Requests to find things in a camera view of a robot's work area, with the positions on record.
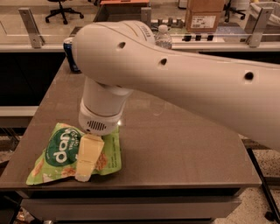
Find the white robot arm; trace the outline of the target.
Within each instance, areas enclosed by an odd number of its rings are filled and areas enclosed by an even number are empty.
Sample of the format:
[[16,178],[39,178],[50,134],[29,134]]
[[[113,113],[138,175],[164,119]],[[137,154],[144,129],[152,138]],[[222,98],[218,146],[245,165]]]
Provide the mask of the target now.
[[79,123],[87,132],[111,133],[139,90],[280,150],[276,64],[168,50],[140,21],[88,24],[72,52],[86,77]]

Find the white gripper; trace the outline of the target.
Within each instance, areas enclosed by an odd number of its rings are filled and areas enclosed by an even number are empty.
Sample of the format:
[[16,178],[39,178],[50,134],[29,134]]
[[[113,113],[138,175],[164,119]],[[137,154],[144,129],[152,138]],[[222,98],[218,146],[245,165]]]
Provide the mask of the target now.
[[76,180],[80,182],[89,181],[104,146],[100,136],[106,136],[116,129],[122,113],[123,105],[121,103],[108,101],[86,103],[84,99],[81,100],[79,124],[87,133],[93,135],[86,134],[80,140],[75,173]]

